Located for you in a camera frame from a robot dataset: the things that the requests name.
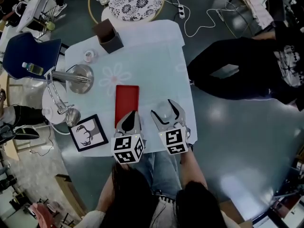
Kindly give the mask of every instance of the picture frame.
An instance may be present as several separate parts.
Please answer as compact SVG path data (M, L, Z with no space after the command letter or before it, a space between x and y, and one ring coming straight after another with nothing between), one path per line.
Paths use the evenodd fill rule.
M97 114L68 128L78 152L109 143Z

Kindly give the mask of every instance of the water bottle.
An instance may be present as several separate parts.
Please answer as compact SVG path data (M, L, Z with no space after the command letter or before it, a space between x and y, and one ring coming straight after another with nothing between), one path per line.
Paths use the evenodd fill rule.
M22 67L24 67L28 72L37 74L39 76L41 76L43 73L43 68L33 63L22 63Z

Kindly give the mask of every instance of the patterned cushion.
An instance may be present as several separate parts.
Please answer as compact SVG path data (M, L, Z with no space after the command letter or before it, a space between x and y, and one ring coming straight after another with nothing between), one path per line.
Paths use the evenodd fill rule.
M162 0L110 0L113 16L127 21L141 20L161 7Z

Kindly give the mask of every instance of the lamp base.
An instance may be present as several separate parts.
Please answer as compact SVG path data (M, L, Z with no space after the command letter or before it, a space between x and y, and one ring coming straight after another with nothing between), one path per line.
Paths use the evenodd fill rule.
M88 65L79 64L71 69L71 73L77 76L85 76L88 78L88 82L86 83L75 83L69 81L68 85L72 92L77 94L85 94L92 88L94 82L94 74Z

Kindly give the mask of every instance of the red tray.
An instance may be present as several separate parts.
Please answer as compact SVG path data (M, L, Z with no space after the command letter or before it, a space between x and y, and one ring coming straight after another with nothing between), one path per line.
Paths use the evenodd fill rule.
M115 100L115 128L130 111L138 111L139 86L117 85Z

